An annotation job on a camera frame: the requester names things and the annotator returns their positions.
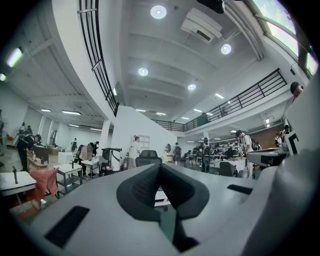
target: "black metal railing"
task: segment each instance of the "black metal railing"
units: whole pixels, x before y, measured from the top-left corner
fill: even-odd
[[[286,80],[280,73],[280,69],[276,69],[265,78],[261,79],[259,82],[255,83],[253,86],[249,87],[245,91],[241,92],[232,99],[226,101],[225,103],[216,106],[215,108],[205,112],[207,113],[207,119],[209,122],[215,121],[238,110],[241,110],[249,105],[256,103],[257,101],[263,99],[264,97],[276,92],[280,88],[287,84]],[[198,125],[198,120],[200,120],[201,125],[203,125],[203,118],[195,118],[184,125],[184,130],[189,131],[200,125]]]
[[[162,126],[164,129],[168,131],[177,131],[177,132],[185,131],[185,125],[183,123],[162,121],[162,120],[156,120],[156,119],[151,119],[151,120],[157,123],[158,125]]]
[[[113,90],[108,78],[104,56],[101,47],[99,30],[99,0],[79,0],[79,10],[82,33],[86,50],[89,55],[92,72],[100,85],[105,100],[116,116],[118,108]]]

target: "light fixture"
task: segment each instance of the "light fixture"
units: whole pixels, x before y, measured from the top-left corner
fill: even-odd
[[[221,52],[224,54],[224,55],[226,55],[226,54],[229,54],[230,52],[231,52],[231,46],[230,46],[230,44],[224,44],[224,45],[222,45],[222,47],[221,47]]]
[[[3,73],[1,73],[0,74],[0,81],[4,81],[4,80],[6,80],[6,76],[5,76],[5,74],[3,74]]]
[[[222,95],[220,95],[219,93],[216,93],[215,96],[219,97],[220,99],[224,99],[225,98]]]
[[[194,89],[196,89],[196,87],[197,87],[197,86],[196,86],[194,83],[189,84],[189,85],[188,85],[188,90],[189,90],[189,91],[193,91]]]
[[[138,73],[140,76],[145,77],[146,75],[148,75],[148,69],[141,67],[141,68],[139,68]]]
[[[155,19],[162,19],[167,15],[167,10],[161,5],[156,5],[151,8],[150,14]]]
[[[62,113],[65,114],[72,114],[72,115],[81,115],[80,112],[78,111],[67,111],[67,110],[62,110]]]
[[[9,67],[12,68],[21,57],[22,57],[22,51],[20,50],[20,48],[15,48],[6,63],[8,64]]]

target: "ceiling air conditioning unit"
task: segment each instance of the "ceiling air conditioning unit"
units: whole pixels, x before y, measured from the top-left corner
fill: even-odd
[[[200,38],[207,44],[209,44],[215,36],[217,38],[221,38],[222,36],[220,33],[222,26],[196,8],[192,8],[191,11],[188,12],[181,29]]]

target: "balcony railing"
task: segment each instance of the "balcony railing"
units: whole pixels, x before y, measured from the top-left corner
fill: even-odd
[[[185,125],[183,123],[162,121],[162,120],[155,120],[155,119],[151,119],[151,120],[157,123],[158,125],[162,126],[164,129],[168,131],[177,131],[177,132],[185,131]]]
[[[212,122],[227,115],[230,115],[231,113],[248,107],[249,105],[263,99],[264,97],[273,94],[280,88],[284,87],[286,84],[287,82],[281,75],[280,69],[278,68],[269,75],[267,75],[265,78],[261,79],[259,82],[255,83],[253,86],[238,94],[237,96],[205,112],[207,113],[207,119],[209,122]],[[200,118],[195,118],[187,122],[184,125],[184,130],[189,131],[200,126],[198,125],[199,119]]]
[[[91,70],[100,85],[105,100],[116,116],[119,104],[116,102],[110,85],[101,47],[99,0],[79,0],[79,10],[77,13],[80,16],[84,43],[92,67]]]

